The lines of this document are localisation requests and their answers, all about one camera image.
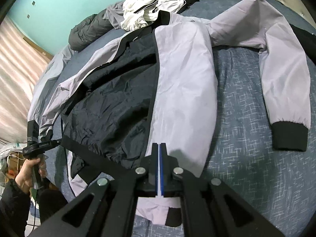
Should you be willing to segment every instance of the pink curtain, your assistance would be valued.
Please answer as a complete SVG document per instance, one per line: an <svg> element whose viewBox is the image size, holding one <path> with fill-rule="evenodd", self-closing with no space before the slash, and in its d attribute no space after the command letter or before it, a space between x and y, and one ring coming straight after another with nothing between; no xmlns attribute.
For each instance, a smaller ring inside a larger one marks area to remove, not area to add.
<svg viewBox="0 0 316 237"><path fill-rule="evenodd" d="M26 142L33 88L47 66L23 37L6 17L0 25L0 148Z"/></svg>

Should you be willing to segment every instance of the mattress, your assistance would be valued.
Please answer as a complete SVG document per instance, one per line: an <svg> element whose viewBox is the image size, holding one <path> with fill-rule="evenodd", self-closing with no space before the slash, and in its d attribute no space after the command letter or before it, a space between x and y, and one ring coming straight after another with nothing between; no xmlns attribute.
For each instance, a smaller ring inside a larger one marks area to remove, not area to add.
<svg viewBox="0 0 316 237"><path fill-rule="evenodd" d="M241 0L200 0L184 11L184 16L212 19ZM267 0L289 23L316 34L316 29L294 11L276 0ZM111 30L82 52L73 55L56 86L76 74L99 48L123 30ZM202 177L217 176L239 193L249 204L278 227L285 236L302 232L316 209L316 67L307 58L311 75L312 126L308 149L279 152L272 149L270 124L260 82L258 50L219 46L213 48L218 78L218 113L210 153ZM53 139L61 137L60 118L54 125ZM68 201L75 196L68 184L66 151L57 147L46 153L48 178ZM183 227L153 225L135 217L133 236L184 236Z"/></svg>

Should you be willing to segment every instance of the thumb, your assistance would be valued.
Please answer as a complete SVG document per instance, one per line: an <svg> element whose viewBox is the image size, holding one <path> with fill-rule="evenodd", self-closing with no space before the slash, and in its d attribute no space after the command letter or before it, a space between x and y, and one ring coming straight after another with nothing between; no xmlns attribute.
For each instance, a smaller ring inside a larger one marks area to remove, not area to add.
<svg viewBox="0 0 316 237"><path fill-rule="evenodd" d="M34 158L34 159L31 159L31 160L28 160L27 161L27 165L29 167L33 167L33 166L37 165L39 162L40 162L40 158Z"/></svg>

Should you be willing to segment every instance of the person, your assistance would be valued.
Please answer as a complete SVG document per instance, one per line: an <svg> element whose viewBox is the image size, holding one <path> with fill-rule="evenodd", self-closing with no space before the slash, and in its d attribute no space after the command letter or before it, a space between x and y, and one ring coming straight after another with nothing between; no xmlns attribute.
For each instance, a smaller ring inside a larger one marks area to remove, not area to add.
<svg viewBox="0 0 316 237"><path fill-rule="evenodd" d="M24 237L30 210L30 188L33 187L32 168L39 165L42 178L47 176L45 158L25 160L16 176L7 183L0 200L0 236ZM41 223L67 204L61 192L38 190L39 214Z"/></svg>

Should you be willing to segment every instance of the triangular cutout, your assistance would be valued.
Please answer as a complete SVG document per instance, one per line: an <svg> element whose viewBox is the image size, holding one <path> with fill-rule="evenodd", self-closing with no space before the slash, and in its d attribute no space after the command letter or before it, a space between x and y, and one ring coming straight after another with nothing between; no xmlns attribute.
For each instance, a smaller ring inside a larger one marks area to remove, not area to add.
<svg viewBox="0 0 316 237"><path fill-rule="evenodd" d="M236 227L242 227L253 221L253 216L249 214L240 204L238 204L229 195L224 195L225 202L230 210L230 213L234 219Z"/></svg>
<svg viewBox="0 0 316 237"><path fill-rule="evenodd" d="M89 206L93 200L94 196L92 194L85 197L80 203L78 203L72 210L67 212L62 218L62 220L74 227L79 227L81 222L89 209Z"/></svg>

